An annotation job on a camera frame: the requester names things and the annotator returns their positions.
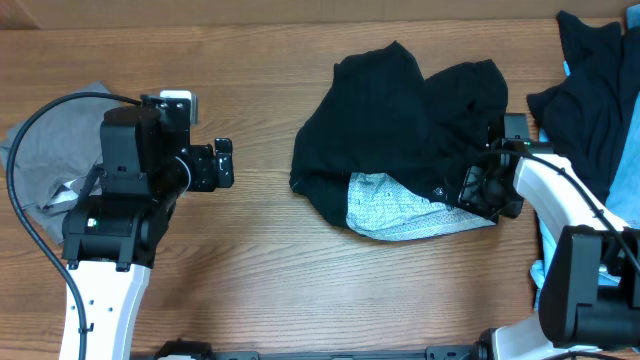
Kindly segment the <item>black shorts patterned lining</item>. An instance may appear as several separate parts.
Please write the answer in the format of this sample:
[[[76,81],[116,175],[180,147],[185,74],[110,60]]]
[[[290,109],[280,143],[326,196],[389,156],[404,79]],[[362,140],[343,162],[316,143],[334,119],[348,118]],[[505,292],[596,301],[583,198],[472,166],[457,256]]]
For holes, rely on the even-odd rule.
[[[408,241],[495,224],[457,201],[508,104],[491,60],[424,77],[401,44],[346,57],[298,131],[289,185],[331,225]]]

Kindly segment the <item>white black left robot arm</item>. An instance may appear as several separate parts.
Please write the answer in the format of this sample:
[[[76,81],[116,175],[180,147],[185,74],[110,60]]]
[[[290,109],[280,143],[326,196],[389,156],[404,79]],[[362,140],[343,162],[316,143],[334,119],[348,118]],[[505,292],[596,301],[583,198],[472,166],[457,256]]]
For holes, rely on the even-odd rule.
[[[79,290],[69,296],[60,356],[126,359],[157,246],[178,198],[234,183],[233,145],[190,142],[197,97],[187,90],[144,95],[109,110],[100,126],[102,162],[87,176],[63,222],[63,254]]]

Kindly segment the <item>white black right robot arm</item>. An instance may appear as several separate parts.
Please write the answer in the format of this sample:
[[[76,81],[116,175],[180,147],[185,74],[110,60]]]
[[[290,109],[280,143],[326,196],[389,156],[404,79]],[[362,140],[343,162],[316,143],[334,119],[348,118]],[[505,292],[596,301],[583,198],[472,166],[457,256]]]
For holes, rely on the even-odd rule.
[[[639,232],[613,215],[573,172],[568,158],[530,139],[523,114],[490,122],[485,150],[471,159],[457,206],[514,218],[529,202],[556,250],[538,310],[485,331],[459,359],[608,359],[639,344]]]

